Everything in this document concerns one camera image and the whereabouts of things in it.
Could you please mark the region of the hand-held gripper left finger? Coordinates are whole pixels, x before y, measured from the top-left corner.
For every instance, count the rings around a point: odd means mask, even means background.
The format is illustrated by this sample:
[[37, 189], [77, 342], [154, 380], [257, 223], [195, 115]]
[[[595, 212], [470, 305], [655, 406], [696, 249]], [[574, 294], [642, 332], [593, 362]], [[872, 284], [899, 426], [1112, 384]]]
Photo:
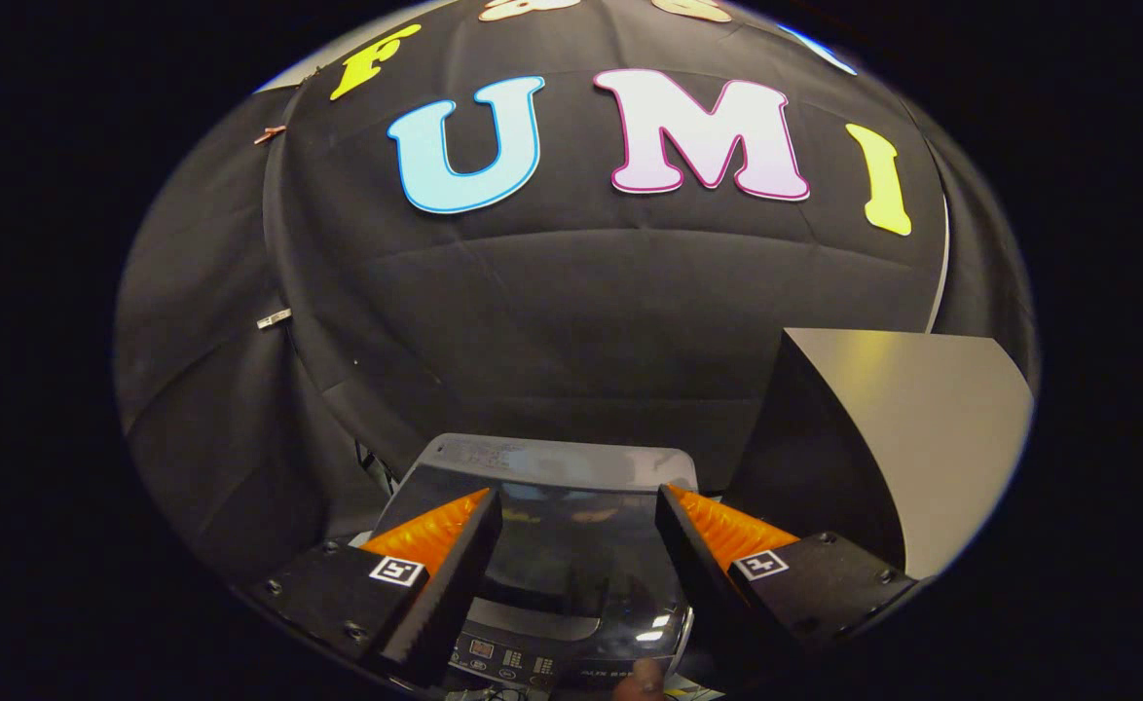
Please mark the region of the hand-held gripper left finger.
[[248, 599], [359, 674], [437, 686], [501, 529], [499, 489], [477, 489], [365, 544], [315, 545], [248, 586]]

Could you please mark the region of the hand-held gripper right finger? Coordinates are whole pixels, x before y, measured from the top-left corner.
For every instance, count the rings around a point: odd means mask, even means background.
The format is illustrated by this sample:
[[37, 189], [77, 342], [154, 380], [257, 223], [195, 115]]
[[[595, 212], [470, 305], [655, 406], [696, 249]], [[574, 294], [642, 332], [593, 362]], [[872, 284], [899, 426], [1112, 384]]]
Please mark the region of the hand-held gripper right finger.
[[917, 577], [832, 529], [797, 536], [673, 483], [655, 525], [727, 683], [767, 683], [844, 647], [900, 607]]

